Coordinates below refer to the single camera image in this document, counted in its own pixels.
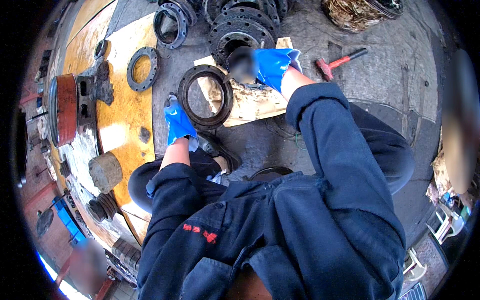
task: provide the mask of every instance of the hand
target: hand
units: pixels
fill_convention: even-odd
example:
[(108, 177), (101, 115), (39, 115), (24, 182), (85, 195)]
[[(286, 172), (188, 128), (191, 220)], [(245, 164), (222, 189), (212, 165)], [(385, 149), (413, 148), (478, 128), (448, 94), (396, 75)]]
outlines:
[(197, 131), (188, 120), (187, 114), (174, 94), (168, 96), (163, 105), (163, 112), (168, 125), (167, 145), (170, 146), (178, 138), (187, 137), (189, 139), (188, 150), (196, 151), (198, 148)]
[(255, 58), (258, 65), (257, 78), (281, 93), (283, 75), (288, 66), (302, 73), (296, 49), (257, 49)]

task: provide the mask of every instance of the red embroidered logo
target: red embroidered logo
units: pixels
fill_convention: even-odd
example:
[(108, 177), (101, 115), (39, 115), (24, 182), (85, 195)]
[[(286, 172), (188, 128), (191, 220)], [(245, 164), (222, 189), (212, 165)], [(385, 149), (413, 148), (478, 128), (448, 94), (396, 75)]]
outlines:
[(207, 242), (215, 244), (216, 243), (216, 234), (215, 233), (208, 233), (206, 230), (204, 231), (204, 237), (207, 238)]
[[(192, 232), (195, 232), (195, 233), (200, 233), (200, 227), (197, 227), (197, 226), (192, 227), (192, 225), (189, 225), (189, 224), (183, 224), (183, 230), (192, 231)], [(209, 242), (211, 244), (216, 244), (215, 239), (216, 239), (217, 235), (215, 233), (208, 233), (206, 230), (204, 230), (203, 236), (206, 237), (207, 242)]]

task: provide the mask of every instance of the metal cylinder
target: metal cylinder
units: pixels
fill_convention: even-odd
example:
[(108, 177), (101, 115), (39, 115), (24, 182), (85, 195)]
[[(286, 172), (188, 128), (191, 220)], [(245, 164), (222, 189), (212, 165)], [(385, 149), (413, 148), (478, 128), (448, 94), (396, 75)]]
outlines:
[(106, 152), (88, 162), (88, 171), (93, 183), (98, 189), (107, 194), (123, 178), (120, 163), (111, 152)]

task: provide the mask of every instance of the leg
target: leg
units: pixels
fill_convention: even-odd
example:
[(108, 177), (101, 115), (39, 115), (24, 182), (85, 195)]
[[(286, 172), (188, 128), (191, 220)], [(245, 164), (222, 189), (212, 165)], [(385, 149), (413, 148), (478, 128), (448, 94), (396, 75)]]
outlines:
[(390, 192), (396, 193), (413, 174), (415, 160), (412, 148), (397, 131), (357, 105), (350, 103), (350, 110), (387, 179)]
[[(157, 159), (138, 167), (130, 175), (128, 180), (128, 192), (133, 202), (141, 209), (152, 213), (152, 199), (146, 194), (146, 185), (156, 173), (160, 170), (162, 159)], [(208, 181), (215, 177), (221, 168), (204, 150), (198, 148), (195, 152), (190, 152), (190, 165), (197, 175), (204, 178), (201, 195), (209, 200), (218, 199), (227, 187)]]

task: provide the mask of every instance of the jacket sleeve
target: jacket sleeve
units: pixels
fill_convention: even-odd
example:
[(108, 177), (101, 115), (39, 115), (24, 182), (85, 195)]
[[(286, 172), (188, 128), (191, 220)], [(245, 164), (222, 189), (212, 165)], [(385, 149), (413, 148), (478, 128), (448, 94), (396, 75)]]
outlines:
[(166, 166), (147, 184), (147, 194), (153, 198), (152, 218), (142, 244), (138, 274), (141, 288), (172, 233), (187, 218), (205, 206), (200, 197), (200, 178), (182, 163)]
[[(405, 233), (347, 99), (336, 84), (300, 87), (288, 104), (287, 122), (301, 131), (317, 174), (327, 181), (322, 205), (374, 278), (373, 285), (365, 281), (364, 292), (373, 298), (395, 297), (401, 290)], [(373, 286), (380, 290), (373, 291)]]

